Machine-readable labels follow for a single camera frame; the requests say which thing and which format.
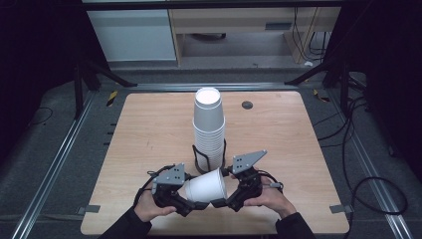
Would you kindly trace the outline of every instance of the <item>person's arm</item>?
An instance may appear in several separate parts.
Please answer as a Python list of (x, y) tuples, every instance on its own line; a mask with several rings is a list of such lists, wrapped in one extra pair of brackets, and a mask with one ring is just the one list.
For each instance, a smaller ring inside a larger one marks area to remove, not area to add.
[[(263, 185), (269, 185), (271, 180), (261, 177)], [(264, 205), (279, 213), (281, 220), (276, 223), (280, 238), (286, 239), (314, 239), (316, 238), (302, 215), (295, 206), (277, 188), (263, 186), (261, 196), (245, 200), (244, 206)]]
[(316, 238), (301, 213), (295, 212), (276, 222), (277, 234), (280, 238), (314, 239)]
[(99, 239), (145, 238), (151, 226), (149, 221), (141, 221), (134, 212), (134, 208), (130, 207)]
[(130, 207), (99, 239), (145, 238), (152, 226), (150, 220), (175, 211), (176, 208), (172, 206), (158, 207), (151, 191), (145, 190), (136, 206)]

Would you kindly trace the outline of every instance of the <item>stack of paper cups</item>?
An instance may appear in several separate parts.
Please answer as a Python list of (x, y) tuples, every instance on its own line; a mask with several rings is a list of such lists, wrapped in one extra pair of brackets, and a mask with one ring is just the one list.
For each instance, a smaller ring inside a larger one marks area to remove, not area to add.
[(206, 157), (196, 153), (198, 166), (204, 171), (220, 167), (224, 154), (225, 118), (221, 95), (217, 89), (202, 88), (196, 92), (193, 116), (196, 149)]

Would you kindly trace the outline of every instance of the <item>black sleeve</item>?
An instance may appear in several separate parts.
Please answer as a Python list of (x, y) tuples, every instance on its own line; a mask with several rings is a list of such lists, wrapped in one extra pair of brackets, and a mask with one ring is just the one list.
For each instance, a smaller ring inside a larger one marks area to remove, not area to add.
[(302, 215), (297, 212), (276, 222), (279, 238), (283, 239), (314, 239), (316, 238), (310, 226)]
[(150, 222), (142, 222), (130, 207), (99, 239), (145, 238), (151, 226)]

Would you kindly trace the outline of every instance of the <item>small round object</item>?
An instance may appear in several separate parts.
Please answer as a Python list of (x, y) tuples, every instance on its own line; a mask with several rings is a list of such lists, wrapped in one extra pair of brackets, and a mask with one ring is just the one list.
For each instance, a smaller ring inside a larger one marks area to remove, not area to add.
[(242, 108), (245, 110), (250, 110), (253, 106), (254, 104), (252, 104), (251, 102), (248, 102), (248, 101), (242, 102)]

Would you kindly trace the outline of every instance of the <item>metal frame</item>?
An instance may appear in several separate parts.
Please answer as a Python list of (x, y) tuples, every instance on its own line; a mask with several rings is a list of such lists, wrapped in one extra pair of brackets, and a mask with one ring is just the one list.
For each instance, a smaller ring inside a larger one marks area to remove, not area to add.
[(81, 113), (81, 116), (78, 119), (75, 119), (74, 122), (72, 123), (72, 126), (65, 137), (65, 140), (63, 141), (49, 170), (47, 171), (47, 174), (44, 177), (43, 182), (38, 188), (37, 193), (35, 194), (28, 208), (26, 209), (24, 215), (19, 220), (15, 228), (15, 231), (13, 232), (12, 238), (27, 238), (28, 237), (32, 227), (34, 226), (41, 212), (41, 209), (44, 206), (44, 203), (47, 200), (47, 197), (50, 194), (51, 189), (53, 188), (53, 185), (57, 177), (59, 176), (60, 170), (62, 169), (62, 166), (65, 163), (70, 150), (72, 149), (75, 139), (91, 108), (95, 95), (96, 95), (96, 92), (88, 93), (87, 99), (85, 101), (85, 107)]
[(212, 8), (294, 8), (341, 7), (366, 0), (215, 0), (215, 1), (146, 1), (57, 4), (60, 8), (79, 8), (87, 11), (159, 10), (159, 9), (212, 9)]

